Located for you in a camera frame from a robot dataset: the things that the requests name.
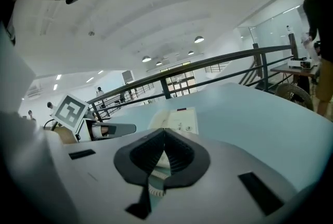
cable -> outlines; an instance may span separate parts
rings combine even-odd
[[[152,173],[150,174],[151,176],[154,176],[156,178],[159,178],[161,180],[165,180],[169,175],[164,174],[162,172],[159,172],[157,170],[153,170]],[[163,197],[164,196],[164,190],[159,190],[153,187],[151,184],[148,185],[148,191],[150,194],[158,197]]]

fluorescent light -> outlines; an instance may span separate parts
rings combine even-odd
[[[144,58],[142,59],[142,62],[148,62],[148,61],[151,61],[151,58],[149,56],[144,56]]]
[[[203,40],[204,40],[204,38],[203,38],[202,36],[197,36],[197,37],[194,39],[194,43],[201,43]]]
[[[289,11],[295,9],[295,8],[296,8],[296,7],[293,7],[293,8],[291,8],[291,9],[287,10],[287,11],[284,11],[282,14],[284,14],[284,13],[286,13],[286,12],[289,12]]]

brown desk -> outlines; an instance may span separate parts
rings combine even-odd
[[[318,69],[319,66],[313,67],[312,69],[289,68],[288,64],[284,64],[275,68],[271,68],[270,71],[313,78]]]

khaki shorts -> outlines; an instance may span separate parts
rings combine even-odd
[[[316,96],[323,102],[329,102],[333,96],[333,63],[325,59],[322,59]]]

white ceiling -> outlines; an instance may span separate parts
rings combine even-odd
[[[151,69],[217,38],[270,0],[18,0],[16,49],[37,76],[95,70]],[[89,36],[93,30],[95,36]],[[194,44],[202,35],[205,41]]]
[[[101,74],[98,74],[98,72],[99,71],[62,74],[60,80],[56,80],[56,76],[37,78],[32,82],[27,94],[31,90],[34,90],[36,88],[39,89],[40,94],[48,95],[67,92],[75,88],[91,86],[94,85],[97,80],[104,77],[110,71],[103,71]],[[93,80],[87,83],[86,81],[92,77]],[[55,84],[58,84],[58,87],[57,90],[54,91],[53,87]]]

